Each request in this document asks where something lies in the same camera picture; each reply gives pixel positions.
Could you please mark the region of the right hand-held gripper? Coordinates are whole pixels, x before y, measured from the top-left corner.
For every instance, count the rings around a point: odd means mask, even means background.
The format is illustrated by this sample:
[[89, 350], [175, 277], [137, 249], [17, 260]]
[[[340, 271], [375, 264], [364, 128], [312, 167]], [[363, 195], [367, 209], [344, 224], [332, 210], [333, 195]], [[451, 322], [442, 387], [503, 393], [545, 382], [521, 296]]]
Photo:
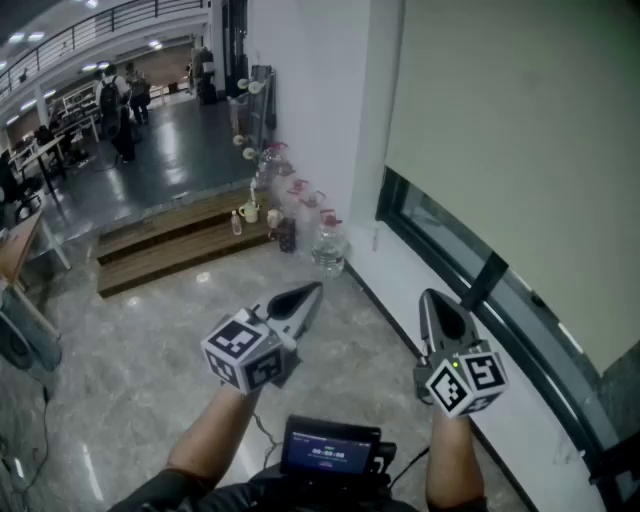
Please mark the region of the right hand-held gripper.
[[471, 315], [460, 304], [428, 288], [419, 299], [419, 317], [421, 339], [432, 353], [413, 371], [420, 399], [431, 398], [448, 418], [457, 418], [486, 409], [508, 388], [499, 354], [477, 340]]

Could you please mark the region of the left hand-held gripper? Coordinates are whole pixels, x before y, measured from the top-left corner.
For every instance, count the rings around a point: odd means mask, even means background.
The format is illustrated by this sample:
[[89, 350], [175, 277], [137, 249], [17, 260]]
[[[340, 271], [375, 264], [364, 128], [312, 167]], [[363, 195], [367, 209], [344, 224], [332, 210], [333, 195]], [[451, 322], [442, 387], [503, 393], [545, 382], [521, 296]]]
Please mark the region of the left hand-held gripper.
[[298, 339], [323, 298], [319, 281], [288, 283], [226, 315], [201, 341], [210, 372], [243, 395], [282, 388], [299, 362]]

